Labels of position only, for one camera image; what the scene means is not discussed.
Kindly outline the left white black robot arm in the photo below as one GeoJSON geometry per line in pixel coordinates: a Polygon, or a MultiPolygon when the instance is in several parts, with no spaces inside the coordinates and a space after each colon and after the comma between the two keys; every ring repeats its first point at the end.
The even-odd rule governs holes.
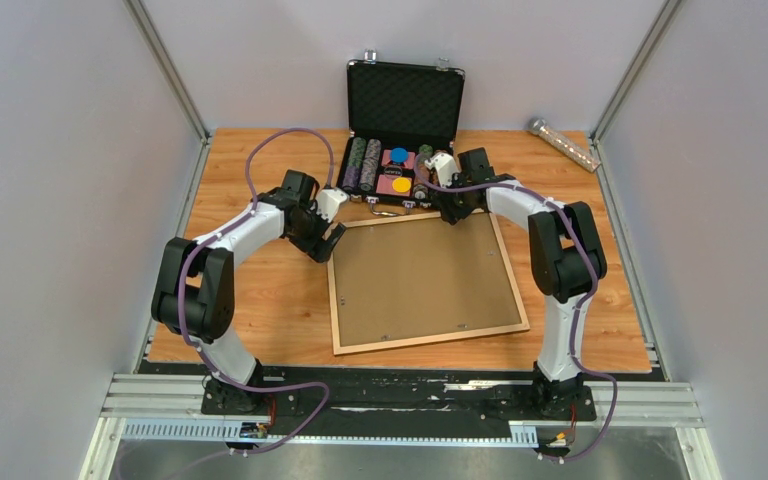
{"type": "Polygon", "coordinates": [[[210,375],[229,386],[228,400],[239,411],[258,411],[274,390],[264,385],[261,362],[231,327],[236,269],[278,239],[317,263],[327,262],[346,230],[336,216],[348,199],[339,188],[321,187],[314,177],[289,170],[280,186],[254,196],[218,229],[165,245],[151,317],[197,351],[210,375]]]}

